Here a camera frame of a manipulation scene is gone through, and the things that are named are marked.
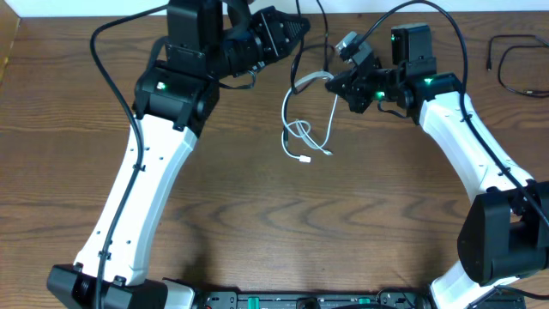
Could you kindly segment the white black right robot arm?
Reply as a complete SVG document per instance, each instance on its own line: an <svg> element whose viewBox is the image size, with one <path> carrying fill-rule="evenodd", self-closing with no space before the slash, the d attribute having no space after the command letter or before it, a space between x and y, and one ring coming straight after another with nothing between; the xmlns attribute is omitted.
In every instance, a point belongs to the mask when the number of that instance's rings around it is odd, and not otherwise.
<svg viewBox="0 0 549 309"><path fill-rule="evenodd" d="M393 68L382 67L355 32L336 47L352 64L326 88L352 112L395 102L442 149L471 209L457 239L458 261L430 285L433 308L488 306L488 297L548 267L548 184L537 182L498 145L461 94L453 73L438 73L426 24L391 29Z"/></svg>

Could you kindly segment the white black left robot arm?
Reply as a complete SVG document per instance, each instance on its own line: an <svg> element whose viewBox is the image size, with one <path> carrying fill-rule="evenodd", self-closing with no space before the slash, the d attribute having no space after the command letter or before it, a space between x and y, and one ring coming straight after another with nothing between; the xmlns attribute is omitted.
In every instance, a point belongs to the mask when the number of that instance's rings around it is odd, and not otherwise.
<svg viewBox="0 0 549 309"><path fill-rule="evenodd" d="M167 33L151 49L124 104L130 136L105 207L72 264L57 264L48 290L68 308L194 308L196 291L148 278L156 229L172 186L214 110L224 79L256 76L288 57L307 19L246 1L163 6Z"/></svg>

